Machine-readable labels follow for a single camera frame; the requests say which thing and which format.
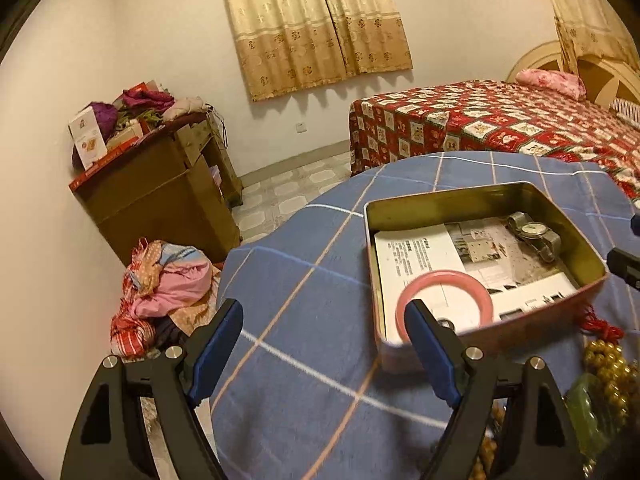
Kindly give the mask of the green jade bangle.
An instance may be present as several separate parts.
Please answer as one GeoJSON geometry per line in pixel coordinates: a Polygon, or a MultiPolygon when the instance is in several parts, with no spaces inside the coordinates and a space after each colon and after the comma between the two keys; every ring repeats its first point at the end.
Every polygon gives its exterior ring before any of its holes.
{"type": "Polygon", "coordinates": [[[616,435],[615,419],[597,376],[582,373],[564,396],[580,452],[596,460],[616,435]]]}

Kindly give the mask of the silver wristwatch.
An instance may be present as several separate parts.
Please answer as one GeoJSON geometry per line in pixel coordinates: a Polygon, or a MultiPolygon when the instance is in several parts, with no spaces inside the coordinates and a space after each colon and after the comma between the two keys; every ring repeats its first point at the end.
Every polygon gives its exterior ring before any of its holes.
{"type": "Polygon", "coordinates": [[[519,240],[536,252],[546,263],[559,257],[562,240],[558,234],[542,222],[534,221],[523,211],[517,211],[506,219],[506,227],[519,240]]]}

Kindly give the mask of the striped pillow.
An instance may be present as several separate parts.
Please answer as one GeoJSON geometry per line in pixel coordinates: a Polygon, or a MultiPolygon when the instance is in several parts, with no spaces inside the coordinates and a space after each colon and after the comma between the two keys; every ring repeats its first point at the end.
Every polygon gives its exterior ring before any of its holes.
{"type": "Polygon", "coordinates": [[[638,103],[616,98],[612,102],[611,112],[626,125],[640,130],[640,105],[638,103]]]}

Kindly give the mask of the printed paper leaflet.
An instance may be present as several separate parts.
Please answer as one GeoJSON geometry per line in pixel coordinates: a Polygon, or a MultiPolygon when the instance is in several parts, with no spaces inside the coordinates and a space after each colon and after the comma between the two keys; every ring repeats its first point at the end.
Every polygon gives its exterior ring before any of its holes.
{"type": "Polygon", "coordinates": [[[449,222],[403,231],[380,231],[373,237],[380,277],[383,338],[399,346],[408,340],[396,322],[401,294],[420,278],[437,273],[411,295],[436,320],[469,333],[515,315],[564,299],[577,288],[544,238],[540,222],[525,223],[526,240],[506,220],[486,218],[449,222]]]}

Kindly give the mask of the pink Genji tin box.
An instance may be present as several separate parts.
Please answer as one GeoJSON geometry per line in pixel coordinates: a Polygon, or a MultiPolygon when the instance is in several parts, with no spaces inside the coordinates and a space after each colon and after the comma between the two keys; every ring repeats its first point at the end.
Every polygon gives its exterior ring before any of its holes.
{"type": "Polygon", "coordinates": [[[608,278],[578,226],[524,181],[370,200],[363,219],[387,373],[421,367],[400,310],[411,299],[467,344],[499,353],[572,330],[608,278]]]}

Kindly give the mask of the pink bangle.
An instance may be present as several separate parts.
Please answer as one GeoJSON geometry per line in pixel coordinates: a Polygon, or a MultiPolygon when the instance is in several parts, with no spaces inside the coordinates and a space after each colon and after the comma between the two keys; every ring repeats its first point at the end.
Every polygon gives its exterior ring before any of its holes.
{"type": "Polygon", "coordinates": [[[411,300],[422,300],[437,321],[453,322],[454,330],[475,330],[494,322],[494,304],[480,281],[461,271],[430,271],[412,280],[398,297],[394,321],[402,342],[409,341],[405,314],[411,300]]]}

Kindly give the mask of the cream wooden headboard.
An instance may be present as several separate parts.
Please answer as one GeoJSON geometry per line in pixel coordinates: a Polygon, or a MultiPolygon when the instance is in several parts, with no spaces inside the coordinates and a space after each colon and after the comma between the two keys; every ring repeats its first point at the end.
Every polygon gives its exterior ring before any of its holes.
{"type": "MultiPolygon", "coordinates": [[[[615,99],[639,103],[639,74],[626,63],[586,55],[578,58],[577,66],[590,102],[602,107],[611,107],[615,99]]],[[[545,42],[528,51],[514,64],[506,80],[513,82],[516,74],[524,68],[564,70],[559,41],[545,42]]]]}

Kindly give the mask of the pink pillow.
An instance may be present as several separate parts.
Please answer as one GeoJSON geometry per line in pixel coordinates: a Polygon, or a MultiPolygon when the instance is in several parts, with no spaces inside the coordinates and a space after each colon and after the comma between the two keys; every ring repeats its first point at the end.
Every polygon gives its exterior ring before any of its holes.
{"type": "Polygon", "coordinates": [[[559,70],[524,68],[515,75],[515,81],[524,86],[552,90],[574,101],[585,101],[587,90],[579,76],[559,70]]]}

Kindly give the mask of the pile of clothes on floor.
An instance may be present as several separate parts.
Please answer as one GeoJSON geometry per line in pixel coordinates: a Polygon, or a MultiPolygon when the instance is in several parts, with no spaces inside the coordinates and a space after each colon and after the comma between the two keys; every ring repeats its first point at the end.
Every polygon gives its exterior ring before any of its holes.
{"type": "Polygon", "coordinates": [[[122,278],[120,307],[111,320],[115,356],[144,358],[183,344],[216,312],[222,265],[198,248],[142,238],[122,278]]]}

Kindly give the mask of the bed with red patterned cover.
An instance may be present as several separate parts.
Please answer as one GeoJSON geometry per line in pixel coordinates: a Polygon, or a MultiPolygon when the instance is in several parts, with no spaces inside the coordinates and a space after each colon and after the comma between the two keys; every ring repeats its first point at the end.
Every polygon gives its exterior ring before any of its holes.
{"type": "Polygon", "coordinates": [[[350,170],[425,154],[493,151],[593,162],[639,198],[639,133],[609,110],[549,89],[468,80],[380,93],[349,109],[350,170]]]}

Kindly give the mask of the blue plaid tablecloth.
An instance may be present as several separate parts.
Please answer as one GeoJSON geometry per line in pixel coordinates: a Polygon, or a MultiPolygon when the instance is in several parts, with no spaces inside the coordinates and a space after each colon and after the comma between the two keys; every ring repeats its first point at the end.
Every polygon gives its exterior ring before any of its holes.
{"type": "Polygon", "coordinates": [[[525,181],[598,252],[638,252],[634,206],[590,162],[520,154],[423,155],[353,177],[224,263],[221,298],[242,335],[210,399],[231,479],[416,479],[450,415],[422,375],[378,366],[363,208],[371,200],[525,181]]]}

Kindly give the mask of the beige side curtain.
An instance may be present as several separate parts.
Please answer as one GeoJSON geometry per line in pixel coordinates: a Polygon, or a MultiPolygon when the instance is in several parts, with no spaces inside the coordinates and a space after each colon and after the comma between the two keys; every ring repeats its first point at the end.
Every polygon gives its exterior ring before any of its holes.
{"type": "Polygon", "coordinates": [[[606,0],[551,0],[563,65],[578,72],[585,56],[625,63],[639,71],[639,53],[620,16],[606,0]]]}

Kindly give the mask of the brown wooden desk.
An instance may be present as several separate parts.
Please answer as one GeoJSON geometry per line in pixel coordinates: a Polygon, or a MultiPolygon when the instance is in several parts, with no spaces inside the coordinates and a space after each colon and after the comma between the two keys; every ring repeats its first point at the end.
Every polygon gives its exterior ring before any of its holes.
{"type": "Polygon", "coordinates": [[[241,243],[231,208],[241,203],[242,183],[204,112],[119,145],[70,190],[123,264],[142,238],[192,245],[213,262],[241,243]]]}

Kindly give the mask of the clutter pile on desk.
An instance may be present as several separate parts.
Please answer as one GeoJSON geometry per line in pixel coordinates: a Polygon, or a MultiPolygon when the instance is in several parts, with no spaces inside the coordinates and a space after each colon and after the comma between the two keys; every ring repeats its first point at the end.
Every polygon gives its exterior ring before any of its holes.
{"type": "Polygon", "coordinates": [[[91,102],[89,107],[109,151],[179,118],[207,114],[212,109],[198,96],[176,99],[171,93],[154,90],[148,84],[124,90],[113,103],[91,102]]]}

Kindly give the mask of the beige window curtain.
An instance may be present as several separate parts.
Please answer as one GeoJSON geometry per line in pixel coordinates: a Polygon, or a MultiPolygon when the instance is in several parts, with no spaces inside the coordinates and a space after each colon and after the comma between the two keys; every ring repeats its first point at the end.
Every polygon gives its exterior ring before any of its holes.
{"type": "Polygon", "coordinates": [[[394,0],[227,0],[227,6],[254,102],[411,70],[394,0]]]}

